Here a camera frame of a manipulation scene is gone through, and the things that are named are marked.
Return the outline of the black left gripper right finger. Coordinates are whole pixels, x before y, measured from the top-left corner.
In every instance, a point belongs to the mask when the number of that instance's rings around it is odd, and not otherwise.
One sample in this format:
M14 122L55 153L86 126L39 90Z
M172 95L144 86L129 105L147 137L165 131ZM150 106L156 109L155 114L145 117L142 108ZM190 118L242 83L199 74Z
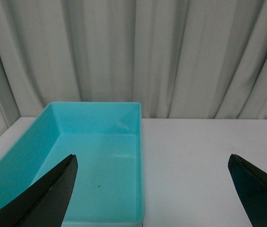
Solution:
M267 173L236 154L228 169L252 226L267 227Z

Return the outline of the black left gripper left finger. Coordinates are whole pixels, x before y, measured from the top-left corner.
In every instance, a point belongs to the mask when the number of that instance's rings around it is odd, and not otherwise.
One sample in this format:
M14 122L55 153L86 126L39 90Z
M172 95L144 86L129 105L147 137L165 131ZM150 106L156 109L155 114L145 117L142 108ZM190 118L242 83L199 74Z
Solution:
M0 209L0 227L60 227L77 171L77 157L71 154Z

